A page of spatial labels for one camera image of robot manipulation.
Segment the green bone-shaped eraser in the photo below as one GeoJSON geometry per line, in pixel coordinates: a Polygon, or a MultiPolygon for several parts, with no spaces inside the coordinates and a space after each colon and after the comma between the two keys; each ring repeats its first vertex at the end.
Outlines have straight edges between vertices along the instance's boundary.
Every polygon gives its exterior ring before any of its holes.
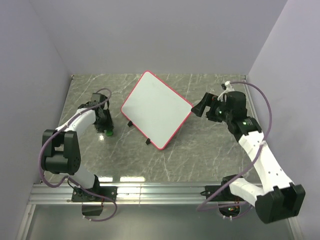
{"type": "Polygon", "coordinates": [[[111,137],[114,134],[113,130],[105,130],[104,133],[107,137],[111,137]]]}

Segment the pink-framed whiteboard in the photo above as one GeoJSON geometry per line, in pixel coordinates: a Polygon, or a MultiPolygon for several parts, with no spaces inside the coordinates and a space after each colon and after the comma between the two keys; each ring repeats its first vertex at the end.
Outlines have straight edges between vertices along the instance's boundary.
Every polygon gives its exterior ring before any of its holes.
{"type": "Polygon", "coordinates": [[[193,105],[150,71],[145,71],[125,99],[122,114],[163,150],[191,114],[193,105]]]}

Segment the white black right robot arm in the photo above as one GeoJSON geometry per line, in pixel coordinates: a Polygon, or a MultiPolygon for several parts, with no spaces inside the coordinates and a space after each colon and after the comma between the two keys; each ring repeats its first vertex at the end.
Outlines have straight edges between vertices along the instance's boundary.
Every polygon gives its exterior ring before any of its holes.
{"type": "Polygon", "coordinates": [[[205,211],[208,202],[222,195],[227,201],[238,197],[249,203],[265,224],[296,217],[306,191],[302,185],[294,184],[279,165],[266,143],[267,134],[263,133],[255,118],[248,116],[246,104],[246,95],[240,91],[225,92],[220,96],[207,92],[191,111],[201,117],[209,107],[205,113],[208,120],[227,124],[229,132],[251,160],[245,172],[254,168],[262,186],[245,180],[244,172],[224,177],[221,187],[206,197],[197,210],[205,211]]]}

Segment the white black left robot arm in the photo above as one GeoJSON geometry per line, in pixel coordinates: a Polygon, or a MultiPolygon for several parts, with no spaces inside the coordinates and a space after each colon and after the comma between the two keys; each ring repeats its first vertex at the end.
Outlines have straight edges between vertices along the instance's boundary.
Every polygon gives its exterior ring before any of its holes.
{"type": "Polygon", "coordinates": [[[98,133],[113,135],[114,124],[109,110],[111,95],[99,91],[81,104],[75,114],[61,126],[47,129],[42,135],[38,170],[43,183],[59,187],[64,180],[76,185],[89,201],[100,198],[103,190],[98,177],[81,164],[79,137],[93,125],[98,133]]]}

